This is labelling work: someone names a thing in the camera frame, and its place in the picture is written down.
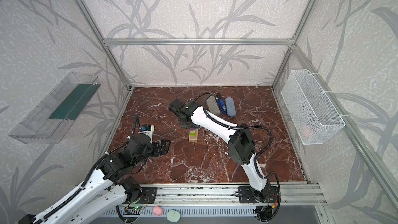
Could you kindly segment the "aluminium mounting rail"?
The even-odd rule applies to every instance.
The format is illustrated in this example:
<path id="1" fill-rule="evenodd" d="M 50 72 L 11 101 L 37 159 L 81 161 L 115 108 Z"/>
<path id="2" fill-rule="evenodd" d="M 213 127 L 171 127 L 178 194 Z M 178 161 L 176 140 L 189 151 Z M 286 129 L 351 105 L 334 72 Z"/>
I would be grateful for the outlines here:
<path id="1" fill-rule="evenodd" d="M 239 198 L 234 196 L 238 192 L 238 187 L 248 186 L 248 184 L 154 184 L 143 185 L 143 187 L 157 187 L 157 196 L 154 204 L 126 204 L 127 195 L 120 186 L 95 187 L 92 184 L 79 194 L 83 197 L 87 194 L 85 203 L 100 199 L 104 201 L 105 208 L 109 209 L 113 205 L 121 204 L 130 206 L 237 206 L 239 204 L 253 206 L 272 206 L 274 204 L 265 203 L 240 203 Z M 278 201 L 282 205 L 325 205 L 326 199 L 318 185 L 308 184 L 281 184 L 277 186 L 280 190 Z"/>

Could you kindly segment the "pink putty blob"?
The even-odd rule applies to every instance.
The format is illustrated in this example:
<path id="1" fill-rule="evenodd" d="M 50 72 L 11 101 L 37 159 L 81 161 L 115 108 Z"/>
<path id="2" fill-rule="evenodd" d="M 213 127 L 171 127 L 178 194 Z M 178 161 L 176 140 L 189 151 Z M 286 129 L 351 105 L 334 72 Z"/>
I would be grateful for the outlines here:
<path id="1" fill-rule="evenodd" d="M 152 213 L 153 213 L 153 215 L 156 215 L 156 216 L 162 216 L 164 213 L 164 209 L 160 206 L 155 206 L 152 209 Z"/>

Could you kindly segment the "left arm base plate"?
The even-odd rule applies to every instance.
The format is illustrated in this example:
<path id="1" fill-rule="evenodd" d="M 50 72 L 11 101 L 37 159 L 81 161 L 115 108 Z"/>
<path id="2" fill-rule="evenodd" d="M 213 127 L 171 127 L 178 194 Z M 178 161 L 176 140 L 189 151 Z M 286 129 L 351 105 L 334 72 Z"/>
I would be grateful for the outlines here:
<path id="1" fill-rule="evenodd" d="M 127 196 L 126 204 L 154 204 L 157 196 L 157 187 L 142 187 Z"/>

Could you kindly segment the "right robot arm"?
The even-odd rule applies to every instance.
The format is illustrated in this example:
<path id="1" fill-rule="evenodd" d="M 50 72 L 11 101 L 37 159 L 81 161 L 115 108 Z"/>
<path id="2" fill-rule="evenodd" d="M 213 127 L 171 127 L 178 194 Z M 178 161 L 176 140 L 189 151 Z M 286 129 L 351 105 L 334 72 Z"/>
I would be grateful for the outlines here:
<path id="1" fill-rule="evenodd" d="M 205 128 L 219 136 L 227 143 L 228 154 L 235 163 L 241 165 L 249 179 L 251 190 L 263 194 L 269 188 L 269 182 L 258 165 L 259 156 L 264 153 L 273 142 L 270 129 L 260 126 L 248 126 L 230 123 L 210 113 L 196 101 L 183 103 L 175 99 L 169 110 L 178 117 L 183 128 Z M 268 133 L 268 143 L 260 152 L 256 152 L 252 129 L 264 130 Z"/>

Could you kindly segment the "pink object in basket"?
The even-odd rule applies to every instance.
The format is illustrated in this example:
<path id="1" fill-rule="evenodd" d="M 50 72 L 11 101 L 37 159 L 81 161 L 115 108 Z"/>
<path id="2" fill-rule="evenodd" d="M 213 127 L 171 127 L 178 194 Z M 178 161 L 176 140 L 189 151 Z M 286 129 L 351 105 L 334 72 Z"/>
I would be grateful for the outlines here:
<path id="1" fill-rule="evenodd" d="M 302 134 L 307 142 L 315 138 L 315 133 L 312 131 L 312 128 L 309 125 L 302 126 Z"/>

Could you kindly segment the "clear plastic wall tray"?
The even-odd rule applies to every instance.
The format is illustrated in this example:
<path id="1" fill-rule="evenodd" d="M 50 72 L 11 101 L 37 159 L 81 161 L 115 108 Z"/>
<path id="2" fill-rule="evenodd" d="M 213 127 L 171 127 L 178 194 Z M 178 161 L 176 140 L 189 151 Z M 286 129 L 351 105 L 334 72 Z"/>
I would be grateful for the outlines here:
<path id="1" fill-rule="evenodd" d="M 9 134 L 24 144 L 58 144 L 99 87 L 96 75 L 70 72 Z"/>

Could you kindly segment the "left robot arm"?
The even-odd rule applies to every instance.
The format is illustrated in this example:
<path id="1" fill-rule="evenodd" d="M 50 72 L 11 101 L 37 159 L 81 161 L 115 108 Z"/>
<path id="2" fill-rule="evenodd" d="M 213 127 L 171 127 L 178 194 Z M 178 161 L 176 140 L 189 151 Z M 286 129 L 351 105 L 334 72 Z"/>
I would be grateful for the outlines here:
<path id="1" fill-rule="evenodd" d="M 21 224 L 86 224 L 106 210 L 140 197 L 141 187 L 128 175 L 149 158 L 166 155 L 171 142 L 153 141 L 139 133 L 106 153 L 90 169 L 84 181 L 57 203 L 37 215 L 26 215 Z"/>

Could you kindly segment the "pale green putty blob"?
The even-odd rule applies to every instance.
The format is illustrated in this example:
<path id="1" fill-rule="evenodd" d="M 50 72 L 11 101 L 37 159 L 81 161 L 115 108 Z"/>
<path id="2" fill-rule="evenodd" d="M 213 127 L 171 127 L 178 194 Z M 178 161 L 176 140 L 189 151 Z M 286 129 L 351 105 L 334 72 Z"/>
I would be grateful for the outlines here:
<path id="1" fill-rule="evenodd" d="M 166 218 L 171 223 L 177 223 L 181 218 L 181 214 L 179 211 L 169 210 L 167 212 Z"/>

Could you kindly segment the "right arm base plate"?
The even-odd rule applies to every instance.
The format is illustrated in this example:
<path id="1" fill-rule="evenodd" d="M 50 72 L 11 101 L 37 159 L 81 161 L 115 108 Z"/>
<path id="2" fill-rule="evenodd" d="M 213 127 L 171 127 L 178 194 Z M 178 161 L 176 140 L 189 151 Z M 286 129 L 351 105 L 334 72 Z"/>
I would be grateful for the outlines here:
<path id="1" fill-rule="evenodd" d="M 270 186 L 264 198 L 255 196 L 252 189 L 249 186 L 238 187 L 238 192 L 234 194 L 239 198 L 240 203 L 265 203 L 274 204 L 278 202 L 280 190 L 277 186 Z"/>

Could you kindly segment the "grey glasses case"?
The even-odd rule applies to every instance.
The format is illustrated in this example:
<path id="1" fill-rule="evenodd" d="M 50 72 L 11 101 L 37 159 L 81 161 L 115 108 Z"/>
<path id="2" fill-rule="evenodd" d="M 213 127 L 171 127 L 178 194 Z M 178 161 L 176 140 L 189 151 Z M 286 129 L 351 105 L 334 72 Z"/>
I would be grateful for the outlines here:
<path id="1" fill-rule="evenodd" d="M 221 111 L 220 108 L 218 106 L 218 103 L 216 101 L 216 98 L 211 95 L 207 100 L 206 100 L 206 105 L 207 105 L 207 109 L 214 115 L 216 116 L 220 116 L 221 115 Z"/>

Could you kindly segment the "light blue glasses case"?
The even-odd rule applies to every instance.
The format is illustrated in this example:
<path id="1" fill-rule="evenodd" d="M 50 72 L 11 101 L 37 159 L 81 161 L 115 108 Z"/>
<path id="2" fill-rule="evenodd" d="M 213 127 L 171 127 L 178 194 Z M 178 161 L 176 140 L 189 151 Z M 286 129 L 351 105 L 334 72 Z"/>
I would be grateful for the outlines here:
<path id="1" fill-rule="evenodd" d="M 225 100 L 226 108 L 227 108 L 227 115 L 229 117 L 235 117 L 236 116 L 236 108 L 235 108 L 235 102 L 233 98 L 227 97 Z"/>

